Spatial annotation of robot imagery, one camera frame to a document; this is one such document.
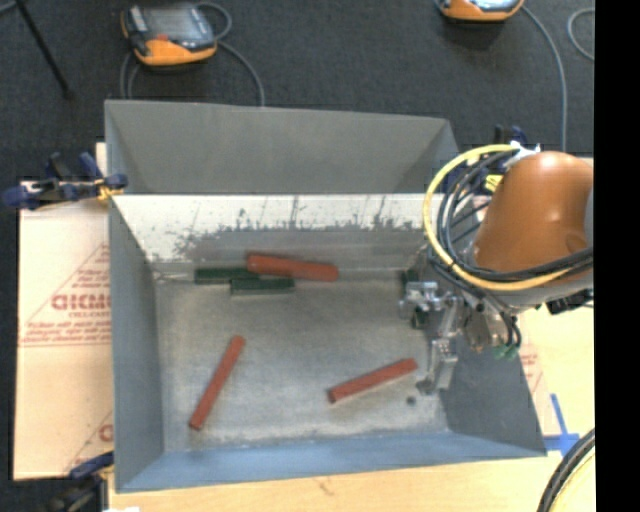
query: black floor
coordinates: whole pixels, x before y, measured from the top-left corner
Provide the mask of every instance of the black floor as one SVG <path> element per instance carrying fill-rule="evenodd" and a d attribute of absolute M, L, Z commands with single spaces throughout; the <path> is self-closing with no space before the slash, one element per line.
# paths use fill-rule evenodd
<path fill-rule="evenodd" d="M 73 160 L 103 137 L 103 101 L 121 97 L 124 0 L 26 0 L 75 98 L 65 99 L 24 18 L 0 0 L 0 190 Z M 140 1 L 140 5 L 165 4 Z M 528 0 L 506 23 L 447 22 L 433 0 L 222 0 L 224 42 L 253 66 L 268 106 L 448 119 L 460 149 L 517 125 L 530 143 L 594 153 L 594 0 Z M 214 28 L 223 18 L 203 8 Z M 572 24 L 572 16 L 577 15 Z M 255 105 L 256 83 L 225 48 L 188 74 L 140 71 L 135 98 Z M 0 214 L 0 511 L 35 510 L 64 482 L 11 481 L 15 386 L 16 218 Z"/>

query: red block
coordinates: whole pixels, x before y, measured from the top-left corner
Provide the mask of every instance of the red block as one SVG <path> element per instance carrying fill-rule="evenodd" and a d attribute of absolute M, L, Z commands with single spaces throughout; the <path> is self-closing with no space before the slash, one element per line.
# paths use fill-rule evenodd
<path fill-rule="evenodd" d="M 313 263 L 261 254 L 251 254 L 247 257 L 247 270 L 256 274 L 314 281 L 335 281 L 338 279 L 338 267 L 329 263 Z"/>
<path fill-rule="evenodd" d="M 191 416 L 189 426 L 192 429 L 202 429 L 204 421 L 207 419 L 216 398 L 218 398 L 224 383 L 231 374 L 231 370 L 235 366 L 244 344 L 245 340 L 242 336 L 234 336 L 229 342 L 222 359 L 218 363 L 218 367 L 216 368 L 213 377 L 211 377 L 211 380 L 209 381 L 207 389 Z"/>
<path fill-rule="evenodd" d="M 418 364 L 415 359 L 401 359 L 400 361 L 388 366 L 384 366 L 360 377 L 356 377 L 355 379 L 338 384 L 327 391 L 327 396 L 331 403 L 335 403 L 348 396 L 361 393 L 362 391 L 366 391 L 390 380 L 402 377 L 417 368 Z"/>

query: gray bin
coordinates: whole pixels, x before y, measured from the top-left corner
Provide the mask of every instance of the gray bin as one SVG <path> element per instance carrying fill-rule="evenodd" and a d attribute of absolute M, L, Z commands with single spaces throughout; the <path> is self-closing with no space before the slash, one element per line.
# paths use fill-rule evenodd
<path fill-rule="evenodd" d="M 420 395 L 426 338 L 398 316 L 424 243 L 422 194 L 456 153 L 446 120 L 144 101 L 105 105 L 119 492 L 545 453 L 518 360 L 464 345 Z M 233 295 L 194 271 L 247 252 L 331 262 L 336 282 Z M 205 426 L 188 421 L 234 335 L 246 346 Z M 329 387 L 418 369 L 344 401 Z"/>

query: clamp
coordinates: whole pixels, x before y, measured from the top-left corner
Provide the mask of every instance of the clamp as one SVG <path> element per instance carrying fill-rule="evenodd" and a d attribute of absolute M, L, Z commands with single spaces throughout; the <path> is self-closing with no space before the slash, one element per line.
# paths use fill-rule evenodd
<path fill-rule="evenodd" d="M 68 478 L 77 483 L 56 494 L 38 512 L 80 512 L 94 498 L 100 501 L 100 510 L 103 510 L 106 479 L 102 472 L 113 464 L 114 453 L 110 451 L 75 467 Z"/>
<path fill-rule="evenodd" d="M 81 199 L 97 198 L 107 200 L 114 194 L 120 194 L 129 184 L 124 174 L 104 176 L 90 153 L 79 157 L 82 175 L 65 180 L 71 173 L 62 160 L 60 153 L 53 153 L 45 167 L 45 178 L 29 185 L 18 185 L 5 190 L 2 202 L 15 209 L 36 210 L 53 204 L 75 202 Z"/>

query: blue clamp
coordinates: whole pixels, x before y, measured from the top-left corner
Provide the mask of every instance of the blue clamp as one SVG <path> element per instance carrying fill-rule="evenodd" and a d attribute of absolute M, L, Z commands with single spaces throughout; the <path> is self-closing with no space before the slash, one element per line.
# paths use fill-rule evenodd
<path fill-rule="evenodd" d="M 2 202 L 9 208 L 36 210 L 43 206 L 81 199 L 106 199 L 123 192 L 129 184 L 124 174 L 104 176 L 88 152 L 82 153 L 79 160 L 82 174 L 65 180 L 63 176 L 70 176 L 71 173 L 60 154 L 52 154 L 45 167 L 44 179 L 32 183 L 29 187 L 18 185 L 5 190 L 2 193 Z"/>
<path fill-rule="evenodd" d="M 520 127 L 514 125 L 509 128 L 504 128 L 500 124 L 495 125 L 493 144 L 510 144 L 511 142 L 517 142 L 522 147 L 528 145 L 527 136 Z M 473 182 L 468 184 L 468 187 L 475 190 L 477 195 L 491 195 L 495 188 L 495 184 L 492 184 L 492 180 L 489 180 L 488 178 L 491 177 L 491 175 L 501 178 L 506 171 L 505 163 L 509 158 L 510 157 L 506 157 L 498 162 L 494 162 L 491 168 L 484 169 Z M 452 169 L 440 184 L 438 192 L 446 192 L 449 190 L 451 185 L 460 176 L 460 173 L 468 172 L 468 169 L 469 165 L 467 162 L 463 162 L 455 169 Z"/>
<path fill-rule="evenodd" d="M 90 501 L 97 499 L 100 510 L 104 510 L 106 481 L 100 471 L 113 465 L 113 451 L 94 457 L 76 468 L 68 475 L 73 485 L 51 498 L 44 508 L 46 512 L 78 512 Z"/>

